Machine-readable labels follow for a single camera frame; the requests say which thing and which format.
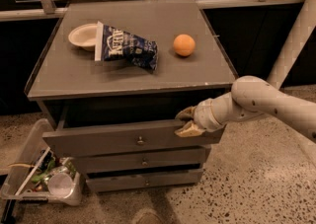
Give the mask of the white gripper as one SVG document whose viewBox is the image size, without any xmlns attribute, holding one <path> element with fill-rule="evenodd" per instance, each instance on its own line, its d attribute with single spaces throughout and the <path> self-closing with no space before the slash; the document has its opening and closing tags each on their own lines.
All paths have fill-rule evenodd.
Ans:
<svg viewBox="0 0 316 224">
<path fill-rule="evenodd" d="M 187 121 L 175 131 L 179 137 L 201 136 L 206 131 L 213 132 L 226 125 L 227 104 L 221 98 L 207 99 L 196 107 L 190 106 L 181 110 L 175 119 Z"/>
</svg>

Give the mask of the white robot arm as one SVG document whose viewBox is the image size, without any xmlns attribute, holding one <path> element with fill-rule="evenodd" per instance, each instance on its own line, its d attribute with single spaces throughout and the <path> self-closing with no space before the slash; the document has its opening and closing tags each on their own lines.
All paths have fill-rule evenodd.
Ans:
<svg viewBox="0 0 316 224">
<path fill-rule="evenodd" d="M 315 27 L 316 0 L 305 0 L 268 79 L 240 77 L 233 82 L 229 93 L 180 111 L 176 118 L 184 126 L 175 134 L 201 136 L 232 121 L 258 119 L 269 114 L 316 142 L 316 104 L 279 90 Z"/>
</svg>

